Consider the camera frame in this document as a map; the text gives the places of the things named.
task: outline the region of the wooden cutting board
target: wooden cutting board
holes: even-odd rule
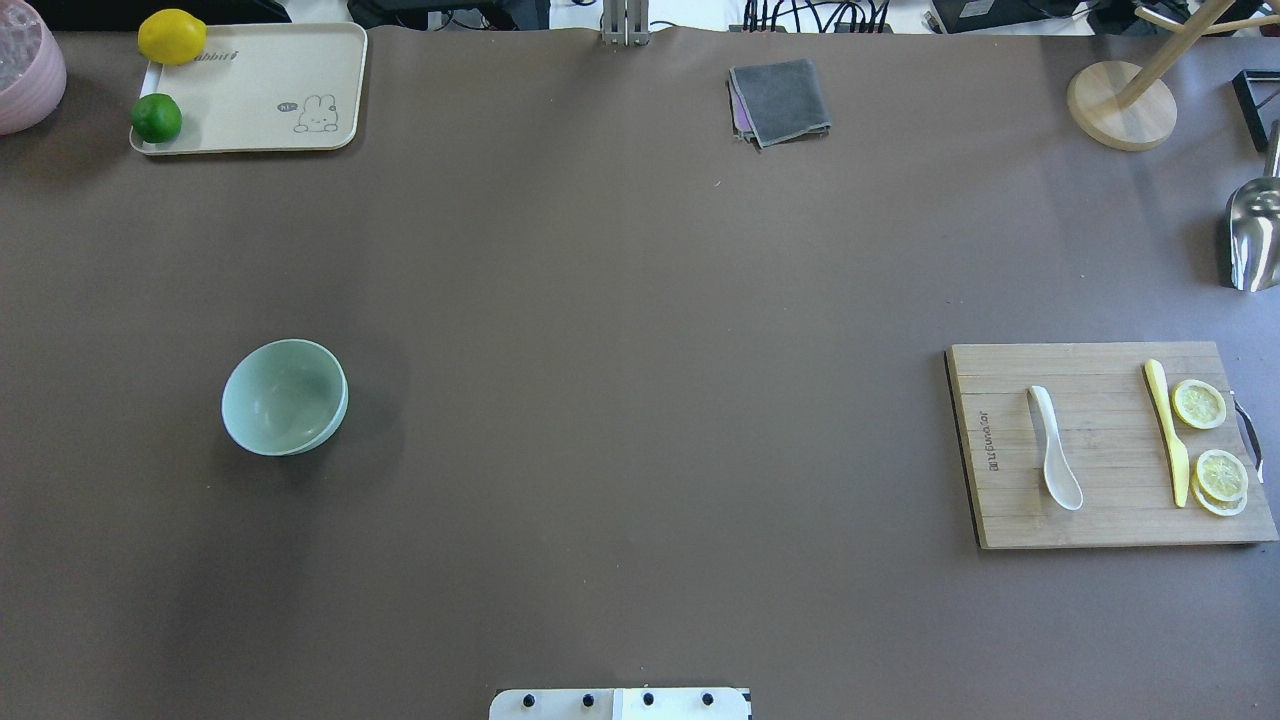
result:
[[[1244,543],[1277,539],[1271,507],[1245,451],[1234,410],[1212,430],[1175,419],[1192,469],[1210,448],[1249,469],[1249,500],[1234,518],[1188,497],[1174,505],[1169,460],[1142,364],[1165,365],[1171,388],[1185,378],[1231,404],[1212,342],[954,345],[946,352],[956,425],[978,539],[987,548]],[[1027,388],[1048,389],[1068,462],[1084,492],[1075,512],[1050,497]]]

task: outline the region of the lemon slice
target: lemon slice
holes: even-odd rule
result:
[[[1231,503],[1248,492],[1249,471],[1230,452],[1206,450],[1196,459],[1196,484],[1206,498]]]
[[[1213,386],[1188,379],[1174,386],[1174,413],[1188,425],[1210,430],[1226,420],[1226,401]]]
[[[138,51],[163,65],[180,65],[205,49],[205,23],[187,10],[160,10],[138,26]]]
[[[1239,500],[1234,500],[1230,502],[1213,500],[1212,497],[1207,497],[1203,492],[1201,492],[1199,483],[1192,483],[1192,495],[1196,496],[1196,500],[1199,501],[1199,503],[1204,507],[1204,510],[1208,510],[1210,512],[1222,518],[1239,515],[1240,512],[1244,511],[1244,506],[1248,505],[1249,502],[1249,496],[1247,493],[1242,495]]]

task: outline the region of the yellow knife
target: yellow knife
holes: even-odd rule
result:
[[[1165,434],[1165,447],[1169,450],[1169,471],[1174,477],[1174,505],[1187,507],[1187,486],[1190,484],[1190,459],[1187,446],[1178,439],[1174,430],[1174,414],[1169,407],[1169,382],[1165,379],[1165,366],[1160,360],[1147,360],[1142,366],[1147,375],[1151,398],[1156,402],[1156,415],[1160,416],[1160,429]]]

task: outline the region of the pink pot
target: pink pot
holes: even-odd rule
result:
[[[40,18],[22,0],[0,0],[0,32],[6,27],[4,13],[13,5],[26,8],[35,18]],[[8,87],[0,87],[0,135],[27,129],[45,119],[58,108],[65,90],[67,64],[63,63],[63,51],[49,32],[49,26],[41,22],[40,49],[31,65]]]

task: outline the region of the folded towel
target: folded towel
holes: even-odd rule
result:
[[[740,136],[754,137],[760,147],[831,129],[818,70],[808,58],[730,68],[728,77],[733,124]],[[740,127],[742,119],[749,128]]]

